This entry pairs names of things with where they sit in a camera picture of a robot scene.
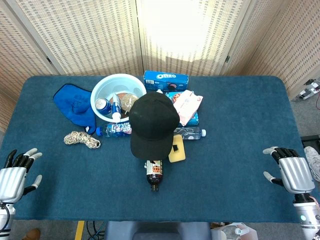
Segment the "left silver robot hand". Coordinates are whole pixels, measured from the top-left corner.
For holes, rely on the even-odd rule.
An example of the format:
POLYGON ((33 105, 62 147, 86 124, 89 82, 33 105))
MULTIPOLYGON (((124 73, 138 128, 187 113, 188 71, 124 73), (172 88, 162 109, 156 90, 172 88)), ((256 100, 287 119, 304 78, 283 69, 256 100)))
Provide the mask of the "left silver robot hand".
POLYGON ((42 156, 37 148, 32 148, 25 153, 16 155, 17 150, 12 150, 7 156, 4 167, 0 169, 0 203, 14 204, 23 196, 36 190, 41 181, 39 174, 32 185, 25 186, 26 177, 31 166, 42 156))

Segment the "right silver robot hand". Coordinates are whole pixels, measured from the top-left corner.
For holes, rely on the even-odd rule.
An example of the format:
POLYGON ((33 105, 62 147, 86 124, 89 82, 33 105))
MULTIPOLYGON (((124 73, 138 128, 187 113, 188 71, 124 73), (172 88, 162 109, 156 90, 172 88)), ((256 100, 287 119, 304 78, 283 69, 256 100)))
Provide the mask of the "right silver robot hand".
POLYGON ((294 195, 309 194, 315 189, 307 161, 295 150, 272 146, 262 152, 273 157, 281 174, 281 178, 276 178, 264 171, 263 175, 269 182, 284 187, 294 195))

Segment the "black baseball cap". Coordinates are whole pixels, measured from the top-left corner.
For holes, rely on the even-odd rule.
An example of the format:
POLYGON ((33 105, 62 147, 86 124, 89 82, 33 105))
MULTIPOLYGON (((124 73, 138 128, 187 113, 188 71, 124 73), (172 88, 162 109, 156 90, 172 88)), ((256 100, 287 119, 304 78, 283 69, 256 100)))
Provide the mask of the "black baseball cap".
POLYGON ((129 111, 132 154, 144 161, 166 159, 179 122, 177 110, 165 94, 152 91, 140 97, 129 111))

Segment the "white sneaker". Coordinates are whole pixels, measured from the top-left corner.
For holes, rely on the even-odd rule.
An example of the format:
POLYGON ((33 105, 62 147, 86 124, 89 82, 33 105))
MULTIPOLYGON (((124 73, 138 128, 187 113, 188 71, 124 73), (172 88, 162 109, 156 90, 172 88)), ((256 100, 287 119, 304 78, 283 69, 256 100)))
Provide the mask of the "white sneaker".
POLYGON ((311 146, 304 148, 313 178, 320 183, 320 154, 311 146))

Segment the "black floor stand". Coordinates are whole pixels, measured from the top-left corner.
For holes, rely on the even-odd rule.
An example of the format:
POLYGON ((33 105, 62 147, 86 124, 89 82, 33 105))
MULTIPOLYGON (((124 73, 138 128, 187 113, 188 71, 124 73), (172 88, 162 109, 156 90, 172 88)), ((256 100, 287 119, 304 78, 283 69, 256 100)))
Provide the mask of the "black floor stand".
POLYGON ((300 139, 304 148, 312 147, 320 154, 320 134, 302 136, 300 139))

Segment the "brown shoe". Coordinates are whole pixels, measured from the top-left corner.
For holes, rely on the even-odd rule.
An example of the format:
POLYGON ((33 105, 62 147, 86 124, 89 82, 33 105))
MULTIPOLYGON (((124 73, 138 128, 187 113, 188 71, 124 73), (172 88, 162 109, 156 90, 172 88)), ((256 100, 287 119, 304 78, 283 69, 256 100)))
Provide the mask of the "brown shoe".
POLYGON ((40 240, 40 236, 41 231, 38 228, 33 228, 21 240, 40 240))

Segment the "blue carpet table cover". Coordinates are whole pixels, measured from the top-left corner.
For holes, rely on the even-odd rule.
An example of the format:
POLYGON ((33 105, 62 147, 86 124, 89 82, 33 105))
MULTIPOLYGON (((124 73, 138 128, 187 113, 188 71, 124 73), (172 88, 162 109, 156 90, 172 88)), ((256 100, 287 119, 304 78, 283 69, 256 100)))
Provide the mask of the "blue carpet table cover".
POLYGON ((203 97, 199 124, 207 135, 184 143, 186 159, 164 160, 157 192, 129 137, 102 137, 101 147, 66 145, 78 127, 53 101, 64 84, 91 91, 100 76, 33 76, 22 87, 0 147, 0 168, 12 150, 42 152, 27 177, 39 188, 16 205, 17 219, 285 222, 297 223, 294 196, 270 183, 280 177, 263 150, 304 154, 281 79, 275 76, 192 76, 188 88, 203 97))

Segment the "white plastic bag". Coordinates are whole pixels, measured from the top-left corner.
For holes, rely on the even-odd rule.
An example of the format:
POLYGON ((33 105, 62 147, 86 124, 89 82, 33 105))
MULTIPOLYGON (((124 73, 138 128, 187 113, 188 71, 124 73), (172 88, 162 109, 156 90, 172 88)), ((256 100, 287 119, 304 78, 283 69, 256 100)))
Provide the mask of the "white plastic bag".
POLYGON ((258 240, 257 231, 242 222, 211 229, 212 240, 258 240))

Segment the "blue cloth towel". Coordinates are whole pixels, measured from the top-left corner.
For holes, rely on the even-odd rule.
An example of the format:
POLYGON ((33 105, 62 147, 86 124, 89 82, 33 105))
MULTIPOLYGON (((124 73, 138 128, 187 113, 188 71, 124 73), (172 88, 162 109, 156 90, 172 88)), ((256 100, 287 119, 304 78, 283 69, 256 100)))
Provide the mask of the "blue cloth towel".
POLYGON ((91 91, 74 84, 64 84, 53 96, 62 114, 73 124, 83 127, 87 134, 96 131, 96 117, 91 107, 91 91))

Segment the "blue label drink bottle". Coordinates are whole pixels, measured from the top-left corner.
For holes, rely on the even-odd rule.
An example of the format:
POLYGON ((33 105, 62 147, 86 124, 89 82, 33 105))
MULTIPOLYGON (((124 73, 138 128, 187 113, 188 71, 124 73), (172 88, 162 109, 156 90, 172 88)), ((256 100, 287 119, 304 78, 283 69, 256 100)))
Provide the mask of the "blue label drink bottle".
POLYGON ((118 138, 131 135, 132 128, 128 121, 120 123, 108 123, 105 126, 98 126, 95 132, 101 137, 118 138))

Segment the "yellow sponge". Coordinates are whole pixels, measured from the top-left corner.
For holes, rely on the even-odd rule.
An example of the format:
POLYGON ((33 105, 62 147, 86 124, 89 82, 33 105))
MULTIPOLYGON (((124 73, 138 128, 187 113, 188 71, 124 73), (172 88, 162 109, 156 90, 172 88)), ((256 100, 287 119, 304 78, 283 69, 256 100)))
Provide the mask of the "yellow sponge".
POLYGON ((168 159, 170 163, 180 162, 186 159, 183 138, 179 134, 173 136, 172 148, 168 159))

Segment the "blue soda can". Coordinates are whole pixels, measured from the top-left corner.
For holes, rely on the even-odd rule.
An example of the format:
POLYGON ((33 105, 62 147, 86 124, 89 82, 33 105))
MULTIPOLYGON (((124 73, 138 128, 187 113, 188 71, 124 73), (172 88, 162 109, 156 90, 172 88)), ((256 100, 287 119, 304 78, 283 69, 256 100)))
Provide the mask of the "blue soda can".
POLYGON ((112 106, 106 98, 98 98, 95 101, 96 110, 102 115, 108 115, 112 112, 112 106))

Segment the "round brown snack pack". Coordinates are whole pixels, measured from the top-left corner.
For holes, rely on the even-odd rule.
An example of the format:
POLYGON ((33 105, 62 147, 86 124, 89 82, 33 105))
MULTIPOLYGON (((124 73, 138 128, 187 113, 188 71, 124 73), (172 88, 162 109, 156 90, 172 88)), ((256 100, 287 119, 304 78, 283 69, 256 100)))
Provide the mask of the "round brown snack pack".
POLYGON ((132 93, 125 94, 120 100, 121 109, 125 112, 129 112, 133 104, 138 99, 139 98, 135 94, 132 94, 132 93))

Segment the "light blue plastic basin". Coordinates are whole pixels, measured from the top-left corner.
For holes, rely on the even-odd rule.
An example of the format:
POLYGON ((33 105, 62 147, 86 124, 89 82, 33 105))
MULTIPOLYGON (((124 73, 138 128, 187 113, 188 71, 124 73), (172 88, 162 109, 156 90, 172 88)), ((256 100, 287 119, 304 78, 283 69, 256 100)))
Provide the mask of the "light blue plastic basin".
POLYGON ((93 88, 90 96, 90 104, 95 115, 106 122, 113 122, 111 115, 103 115, 96 109, 95 103, 99 98, 106 98, 108 101, 112 99, 113 93, 131 93, 137 97, 142 97, 147 93, 143 82, 137 77, 117 73, 104 77, 93 88))

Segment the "blue Oreo box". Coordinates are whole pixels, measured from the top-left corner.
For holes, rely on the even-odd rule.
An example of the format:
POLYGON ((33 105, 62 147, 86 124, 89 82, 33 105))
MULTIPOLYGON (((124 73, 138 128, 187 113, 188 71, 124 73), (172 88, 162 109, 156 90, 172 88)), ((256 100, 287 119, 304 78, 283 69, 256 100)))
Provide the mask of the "blue Oreo box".
POLYGON ((162 92, 183 92, 188 88, 189 76, 186 74, 146 70, 143 75, 146 90, 162 92))

